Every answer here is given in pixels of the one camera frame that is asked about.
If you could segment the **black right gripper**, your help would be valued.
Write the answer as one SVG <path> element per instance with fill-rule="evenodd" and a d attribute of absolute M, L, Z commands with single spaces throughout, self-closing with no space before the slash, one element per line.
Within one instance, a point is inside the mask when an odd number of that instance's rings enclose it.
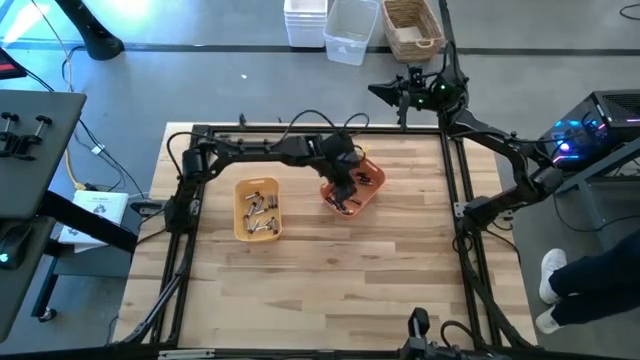
<path fill-rule="evenodd" d="M 425 74 L 420 66 L 408 66 L 406 77 L 397 82 L 370 84 L 368 90 L 389 106 L 398 106 L 398 124 L 407 129 L 409 108 L 434 112 L 440 130 L 448 131 L 457 113 L 468 101 L 469 78 L 458 65 L 445 65 L 439 72 Z"/>

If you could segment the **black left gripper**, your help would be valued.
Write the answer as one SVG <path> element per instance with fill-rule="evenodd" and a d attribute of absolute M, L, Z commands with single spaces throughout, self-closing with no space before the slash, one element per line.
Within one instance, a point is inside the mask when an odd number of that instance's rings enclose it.
<path fill-rule="evenodd" d="M 347 188 L 345 200 L 358 204 L 357 187 L 354 185 L 351 171 L 360 166 L 361 156 L 356 151 L 352 137 L 341 132 L 334 133 L 320 142 L 320 150 L 324 160 L 321 162 L 319 174 L 334 185 Z M 337 209 L 346 209 L 337 187 L 330 190 L 330 201 Z"/>

